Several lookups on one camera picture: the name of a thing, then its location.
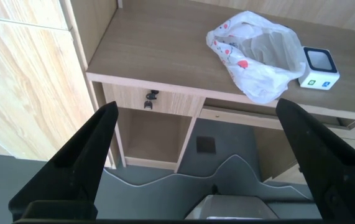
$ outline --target desk surface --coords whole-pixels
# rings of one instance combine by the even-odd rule
[[[95,53],[88,73],[131,78],[168,85],[244,94],[236,87],[205,37],[237,9],[191,1],[124,1]],[[302,45],[331,51],[341,74],[329,91],[300,88],[289,83],[282,95],[312,112],[319,108],[355,118],[355,31],[266,16],[293,29]],[[276,101],[268,104],[275,106]]]

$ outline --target drawer lock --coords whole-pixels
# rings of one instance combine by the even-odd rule
[[[146,108],[152,109],[152,102],[151,102],[151,100],[156,100],[158,93],[159,93],[158,90],[151,90],[151,93],[148,93],[148,94],[145,96],[145,97],[147,98],[147,101],[144,102],[144,109],[146,109]]]

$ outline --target wooden cabinet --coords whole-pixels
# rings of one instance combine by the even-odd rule
[[[74,2],[75,9],[81,4]],[[102,4],[116,1],[88,4],[109,9],[99,18],[105,27],[85,21],[97,28],[99,41],[115,10]],[[93,114],[84,74],[88,62],[80,54],[94,51],[96,39],[80,38],[78,25],[86,30],[73,10],[69,0],[0,0],[0,154],[46,161]],[[106,164],[115,165],[109,159]]]
[[[71,33],[0,21],[0,145],[48,160],[92,114]]]
[[[355,30],[355,1],[346,1],[344,3],[341,0],[193,1]]]
[[[122,163],[177,171],[194,123],[187,116],[119,108]]]
[[[278,101],[252,102],[205,44],[210,30],[239,12],[184,0],[123,1],[123,9],[116,11],[86,74],[91,82],[102,83],[107,101],[116,100],[121,107],[116,138],[124,164],[172,169],[185,148],[175,147],[183,136],[176,129],[181,128],[187,140],[195,120],[203,118],[260,129],[263,133],[256,131],[256,136],[265,177],[275,178],[294,166],[295,157],[275,114]],[[293,29],[303,45],[329,49],[341,74],[329,91],[301,88],[293,80],[282,97],[299,104],[342,138],[355,139],[355,31],[284,17],[266,18]],[[145,95],[150,90],[166,97],[160,95],[154,109],[146,111]],[[199,111],[196,106],[202,104],[199,114],[191,112]],[[172,147],[165,149],[165,142]]]

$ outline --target shelf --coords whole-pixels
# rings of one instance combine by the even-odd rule
[[[266,106],[261,105],[247,105],[244,103],[236,103],[224,100],[215,100],[207,98],[204,103],[204,108],[202,109],[200,118],[208,118],[213,120],[220,120],[223,121],[224,117],[220,116],[222,113],[227,114],[236,114],[232,119],[240,119],[240,122],[243,124],[247,120],[244,117],[240,117],[243,115],[245,117],[252,116],[254,118],[265,118],[274,120],[272,122],[275,125],[271,125],[270,127],[265,126],[265,128],[274,128],[282,130],[282,126],[280,125],[279,119],[277,117],[277,113],[275,112],[275,108],[269,108]],[[326,125],[327,127],[333,130],[352,130],[355,128],[355,119],[346,119],[346,118],[339,118],[336,116],[325,116],[325,115],[318,115],[318,114],[311,114],[314,118],[318,121]]]
[[[190,123],[191,117],[119,108],[123,162],[177,169]]]
[[[185,0],[126,0],[103,37],[88,76],[97,82],[110,83],[107,77],[118,77],[144,88],[156,83],[160,90],[173,88],[183,93],[194,91],[205,97],[252,103],[205,43],[208,31],[239,12]],[[292,28],[303,45],[329,49],[341,74],[329,91],[300,88],[294,80],[282,97],[307,105],[309,112],[331,116],[339,113],[340,117],[355,119],[355,31],[265,17]],[[276,102],[267,106],[275,107]]]

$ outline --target desk drawer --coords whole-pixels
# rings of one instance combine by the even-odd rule
[[[311,114],[339,136],[355,128],[355,120]],[[206,99],[199,118],[282,130],[275,108]]]
[[[151,90],[132,86],[103,84],[107,102],[116,101],[118,107],[146,110],[159,113],[198,116],[204,102],[200,96],[160,91],[156,100],[151,100],[152,109],[144,108],[145,97]]]

